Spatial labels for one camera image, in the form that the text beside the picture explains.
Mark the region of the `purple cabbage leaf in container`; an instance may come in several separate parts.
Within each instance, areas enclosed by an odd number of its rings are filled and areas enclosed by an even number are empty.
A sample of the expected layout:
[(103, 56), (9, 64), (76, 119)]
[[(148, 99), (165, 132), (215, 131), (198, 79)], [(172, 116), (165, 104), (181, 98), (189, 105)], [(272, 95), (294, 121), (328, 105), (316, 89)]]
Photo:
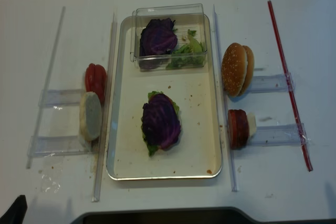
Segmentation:
[(140, 37), (140, 57), (169, 54), (177, 45), (174, 21), (170, 18), (152, 19), (142, 30)]

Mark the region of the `white cheese slice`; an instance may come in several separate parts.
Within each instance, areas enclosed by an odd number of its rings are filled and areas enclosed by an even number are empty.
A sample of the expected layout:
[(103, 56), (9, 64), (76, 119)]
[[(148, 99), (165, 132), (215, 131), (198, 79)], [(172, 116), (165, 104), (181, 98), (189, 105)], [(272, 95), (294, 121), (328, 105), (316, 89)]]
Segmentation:
[(248, 128), (249, 128), (249, 138), (251, 138), (257, 131), (256, 117), (250, 112), (247, 114)]

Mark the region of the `clear plastic container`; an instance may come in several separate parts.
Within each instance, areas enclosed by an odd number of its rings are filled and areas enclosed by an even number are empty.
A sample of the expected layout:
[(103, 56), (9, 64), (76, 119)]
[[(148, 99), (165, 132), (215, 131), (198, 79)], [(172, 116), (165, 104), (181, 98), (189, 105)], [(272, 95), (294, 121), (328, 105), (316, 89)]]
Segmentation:
[(132, 14), (130, 60), (141, 71), (203, 67), (207, 29), (202, 4), (138, 8)]

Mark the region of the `clear holder upper right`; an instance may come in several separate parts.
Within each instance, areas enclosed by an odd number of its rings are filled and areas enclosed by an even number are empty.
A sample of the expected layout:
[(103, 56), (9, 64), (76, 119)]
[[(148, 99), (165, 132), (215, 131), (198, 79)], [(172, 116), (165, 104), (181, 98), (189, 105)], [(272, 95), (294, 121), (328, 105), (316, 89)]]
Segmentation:
[(253, 76), (248, 93), (289, 92), (295, 90), (291, 73), (273, 76)]

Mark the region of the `red tomato slices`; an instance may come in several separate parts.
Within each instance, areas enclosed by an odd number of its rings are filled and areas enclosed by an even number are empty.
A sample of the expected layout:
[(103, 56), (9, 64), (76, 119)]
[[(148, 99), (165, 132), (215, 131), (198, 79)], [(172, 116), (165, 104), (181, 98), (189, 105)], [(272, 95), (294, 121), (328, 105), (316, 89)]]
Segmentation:
[(85, 72), (85, 87), (87, 92), (94, 92), (101, 104), (105, 101), (107, 72), (102, 65), (91, 63)]

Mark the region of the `clear holder upper left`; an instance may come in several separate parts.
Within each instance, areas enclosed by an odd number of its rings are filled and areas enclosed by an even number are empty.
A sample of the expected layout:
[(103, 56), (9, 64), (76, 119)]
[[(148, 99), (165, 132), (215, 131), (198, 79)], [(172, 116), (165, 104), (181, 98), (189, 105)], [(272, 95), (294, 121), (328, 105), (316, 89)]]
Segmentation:
[(77, 106), (80, 104), (81, 96), (85, 93), (82, 89), (72, 90), (48, 90), (45, 102), (42, 102), (44, 90), (41, 91), (38, 105), (43, 108), (57, 106)]

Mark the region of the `black object bottom left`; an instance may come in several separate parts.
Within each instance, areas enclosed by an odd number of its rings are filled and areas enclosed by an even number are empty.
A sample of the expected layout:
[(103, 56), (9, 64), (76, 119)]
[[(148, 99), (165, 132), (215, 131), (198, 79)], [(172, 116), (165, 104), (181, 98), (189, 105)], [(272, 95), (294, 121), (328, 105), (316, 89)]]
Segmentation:
[(1, 216), (0, 224), (22, 224), (27, 209), (26, 196), (18, 196), (9, 209)]

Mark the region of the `clear rail right of tray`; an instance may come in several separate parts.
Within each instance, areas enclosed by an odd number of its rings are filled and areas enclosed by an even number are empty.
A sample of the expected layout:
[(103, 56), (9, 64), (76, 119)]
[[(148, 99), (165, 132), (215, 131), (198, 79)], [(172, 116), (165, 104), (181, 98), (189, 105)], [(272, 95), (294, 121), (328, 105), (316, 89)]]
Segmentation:
[(221, 64), (223, 59), (223, 54), (221, 51), (221, 40), (219, 34), (219, 26), (218, 26), (218, 15), (216, 13), (215, 5), (213, 5), (213, 30), (214, 30), (214, 37), (215, 37), (215, 46), (216, 46), (216, 60), (218, 63), (218, 78), (219, 78), (219, 89), (220, 89), (220, 99), (222, 102), (223, 108), (223, 119), (224, 119), (224, 134), (225, 134), (225, 144), (226, 144), (226, 151), (228, 157), (228, 168), (229, 168), (229, 175), (230, 175), (230, 185), (232, 192), (238, 192), (239, 187), (237, 184), (237, 177), (235, 172), (235, 163), (234, 163), (234, 153), (230, 148), (230, 132), (228, 126), (228, 119), (227, 119), (227, 96), (224, 92), (224, 83), (222, 80), (221, 74)]

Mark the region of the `clear holder lower right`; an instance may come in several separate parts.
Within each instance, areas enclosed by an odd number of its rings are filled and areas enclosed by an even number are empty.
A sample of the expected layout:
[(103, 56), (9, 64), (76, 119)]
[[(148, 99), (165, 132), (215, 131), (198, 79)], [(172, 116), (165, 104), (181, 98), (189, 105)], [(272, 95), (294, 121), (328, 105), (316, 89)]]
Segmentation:
[(308, 141), (304, 124), (258, 126), (247, 146), (301, 146)]

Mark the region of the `cream metal tray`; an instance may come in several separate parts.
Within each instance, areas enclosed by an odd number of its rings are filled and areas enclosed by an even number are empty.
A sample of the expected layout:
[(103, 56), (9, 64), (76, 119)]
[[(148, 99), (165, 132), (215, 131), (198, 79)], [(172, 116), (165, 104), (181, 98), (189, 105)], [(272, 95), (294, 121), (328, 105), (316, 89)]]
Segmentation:
[[(207, 54), (200, 68), (142, 72), (130, 59), (132, 19), (120, 26), (117, 68), (107, 150), (107, 173), (114, 180), (212, 178), (222, 168), (218, 86)], [(141, 131), (143, 105), (161, 91), (180, 108), (182, 131), (170, 149), (148, 154)]]

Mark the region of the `clear holder lower left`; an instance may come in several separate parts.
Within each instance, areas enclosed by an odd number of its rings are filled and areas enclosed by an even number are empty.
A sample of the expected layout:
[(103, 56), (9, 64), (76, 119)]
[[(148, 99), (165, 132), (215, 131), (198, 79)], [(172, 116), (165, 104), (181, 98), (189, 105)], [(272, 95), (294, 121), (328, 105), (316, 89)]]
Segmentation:
[(81, 143), (81, 138), (75, 136), (38, 136), (31, 137), (28, 146), (28, 157), (47, 157), (47, 156), (72, 156), (82, 154), (93, 154), (97, 150), (92, 146)]

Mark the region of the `green lettuce in container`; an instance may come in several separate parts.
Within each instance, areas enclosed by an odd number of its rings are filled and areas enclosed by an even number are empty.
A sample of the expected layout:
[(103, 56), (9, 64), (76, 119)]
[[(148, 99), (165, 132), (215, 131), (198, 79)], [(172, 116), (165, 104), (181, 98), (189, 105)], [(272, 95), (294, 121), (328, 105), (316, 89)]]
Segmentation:
[(187, 34), (183, 35), (182, 41), (185, 44), (179, 49), (173, 51), (173, 55), (182, 55), (180, 57), (172, 57), (166, 69), (179, 69), (187, 67), (203, 67), (205, 63), (206, 44), (196, 39), (196, 30), (187, 30)]

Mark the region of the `clear holder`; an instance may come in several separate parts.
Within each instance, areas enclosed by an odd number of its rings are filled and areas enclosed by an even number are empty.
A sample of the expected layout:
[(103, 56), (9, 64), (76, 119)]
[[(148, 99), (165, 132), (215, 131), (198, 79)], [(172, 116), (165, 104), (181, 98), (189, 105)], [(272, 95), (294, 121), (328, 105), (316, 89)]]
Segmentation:
[(75, 136), (38, 136), (31, 137), (28, 146), (28, 157), (47, 157), (47, 156), (72, 156), (82, 154), (93, 154), (97, 150), (92, 146), (81, 143), (81, 138)]
[(45, 102), (42, 102), (44, 90), (41, 91), (38, 105), (43, 108), (57, 106), (77, 106), (80, 104), (81, 96), (85, 93), (82, 89), (72, 90), (48, 90)]
[(304, 124), (258, 126), (247, 146), (301, 146), (308, 141)]
[(273, 76), (253, 76), (248, 93), (289, 92), (295, 90), (291, 73)]

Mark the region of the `sesame bun top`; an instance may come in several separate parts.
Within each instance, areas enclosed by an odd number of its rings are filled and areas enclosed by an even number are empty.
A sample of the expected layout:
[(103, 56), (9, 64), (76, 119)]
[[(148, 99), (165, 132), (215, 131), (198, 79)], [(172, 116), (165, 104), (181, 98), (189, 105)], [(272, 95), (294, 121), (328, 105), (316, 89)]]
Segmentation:
[(222, 80), (224, 90), (231, 96), (239, 95), (247, 74), (247, 53), (244, 47), (236, 42), (226, 49), (222, 59)]

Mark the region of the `bun bottom half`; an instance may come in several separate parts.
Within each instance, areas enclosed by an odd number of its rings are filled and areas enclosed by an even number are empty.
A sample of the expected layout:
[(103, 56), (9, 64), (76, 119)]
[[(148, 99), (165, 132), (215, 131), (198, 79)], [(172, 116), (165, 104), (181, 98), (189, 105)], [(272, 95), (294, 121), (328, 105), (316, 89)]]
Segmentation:
[(253, 51), (248, 47), (243, 45), (243, 48), (245, 49), (246, 55), (247, 55), (247, 72), (246, 72), (246, 76), (245, 76), (245, 80), (242, 86), (242, 89), (239, 93), (239, 96), (243, 95), (245, 93), (245, 91), (247, 90), (247, 88), (249, 87), (252, 78), (253, 78), (253, 74), (254, 74), (254, 65), (255, 65), (255, 60), (254, 60), (254, 54)]

